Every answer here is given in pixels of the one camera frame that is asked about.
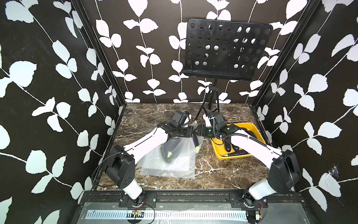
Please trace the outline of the clear zip-top bag top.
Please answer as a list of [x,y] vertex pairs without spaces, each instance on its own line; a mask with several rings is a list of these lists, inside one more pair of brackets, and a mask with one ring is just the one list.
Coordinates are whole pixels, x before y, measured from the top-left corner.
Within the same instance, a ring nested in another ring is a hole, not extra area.
[[144,156],[139,166],[141,175],[171,178],[195,178],[195,159],[204,137],[170,139]]

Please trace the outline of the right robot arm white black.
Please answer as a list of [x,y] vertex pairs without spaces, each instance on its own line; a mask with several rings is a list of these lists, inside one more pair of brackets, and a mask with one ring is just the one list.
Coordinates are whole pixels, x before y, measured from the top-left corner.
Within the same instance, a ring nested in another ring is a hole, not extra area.
[[242,148],[269,168],[267,178],[244,191],[242,199],[247,206],[254,206],[262,198],[275,193],[288,193],[302,178],[296,155],[292,151],[281,151],[267,145],[249,135],[244,128],[225,125],[219,129],[218,125],[199,125],[195,133],[206,138],[230,140],[233,146]]

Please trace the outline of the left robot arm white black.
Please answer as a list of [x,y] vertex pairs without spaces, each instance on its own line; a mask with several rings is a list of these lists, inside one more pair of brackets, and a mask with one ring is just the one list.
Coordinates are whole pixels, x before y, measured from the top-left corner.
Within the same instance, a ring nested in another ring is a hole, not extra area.
[[105,174],[135,205],[145,200],[145,191],[135,179],[137,165],[145,175],[193,178],[195,156],[204,140],[193,132],[197,126],[194,123],[172,131],[156,127],[129,145],[116,145],[104,159]]

